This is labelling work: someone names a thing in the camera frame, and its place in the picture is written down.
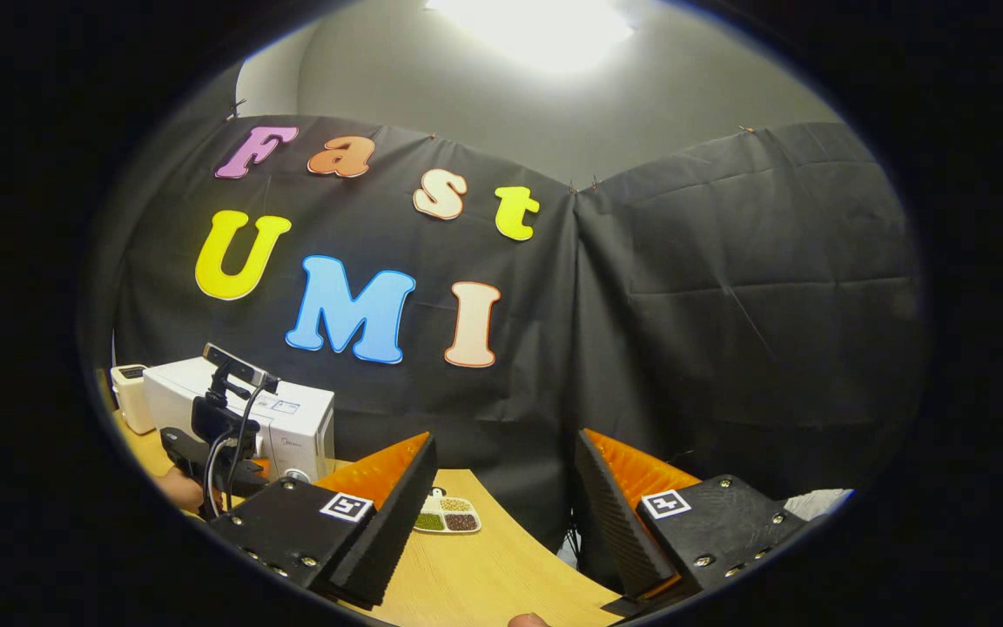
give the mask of table surface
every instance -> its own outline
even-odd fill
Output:
[[[142,467],[160,477],[173,466],[156,431],[130,431],[115,417]],[[337,467],[349,461],[337,461]],[[605,627],[621,618],[602,611],[618,595],[578,574],[498,505],[469,469],[440,468],[433,486],[446,496],[469,500],[481,531],[468,535],[412,532],[386,589],[372,611],[352,610],[403,627],[505,627],[518,614],[535,611],[557,627]]]

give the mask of gray wall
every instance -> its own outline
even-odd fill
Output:
[[[261,100],[240,112],[341,115],[435,132],[580,189],[593,176],[734,134],[739,124],[839,120],[732,29],[653,0],[618,1],[637,31],[605,63],[572,75],[498,56],[423,5],[363,0],[324,17],[301,53],[295,86],[284,83],[294,76],[298,39],[252,58],[239,98]],[[295,111],[287,109],[293,93]],[[281,110],[268,110],[274,106]]]

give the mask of letter m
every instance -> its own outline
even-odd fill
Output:
[[[401,349],[397,347],[397,332],[401,324],[401,309],[405,298],[417,286],[407,274],[382,270],[374,275],[358,298],[351,298],[343,263],[324,255],[312,255],[301,263],[307,273],[307,288],[296,317],[296,328],[286,333],[286,342],[304,350],[323,347],[320,318],[327,329],[331,349],[342,353],[359,327],[362,339],[354,344],[354,356],[359,360],[397,364]]]

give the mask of black cloth backdrop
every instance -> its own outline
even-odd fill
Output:
[[[300,134],[243,179],[216,179],[254,126]],[[357,179],[307,172],[338,135],[374,139],[370,170]],[[434,168],[468,183],[457,219],[412,206]],[[523,242],[493,225],[494,189],[514,186],[541,203]],[[250,217],[224,261],[231,274],[246,262],[256,219],[292,222],[258,288],[236,301],[208,297],[195,281],[224,209]],[[240,118],[221,123],[146,203],[123,257],[116,354],[156,365],[216,342],[285,380],[333,390],[340,456],[428,429],[440,466],[473,469],[546,547],[561,545],[570,505],[597,548],[572,479],[582,425],[700,477],[736,474],[775,499],[863,485],[919,404],[927,333],[909,242],[887,176],[843,123],[741,132],[570,194],[422,132]],[[342,261],[352,294],[381,270],[415,279],[400,364],[286,344],[311,254]],[[443,360],[456,281],[500,290],[493,366]],[[617,587],[599,552],[583,551],[584,571]]]

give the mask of white printer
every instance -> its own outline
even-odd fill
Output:
[[[202,441],[192,431],[192,401],[206,395],[218,366],[204,357],[150,366],[142,372],[144,399],[159,433],[176,427]],[[254,386],[236,377],[234,384],[254,391]],[[228,392],[228,409],[241,416],[247,401]],[[254,440],[255,458],[270,461],[268,480],[290,476],[304,482],[326,477],[334,463],[334,393],[282,381],[276,393],[262,392],[254,400],[250,419],[260,429]]]

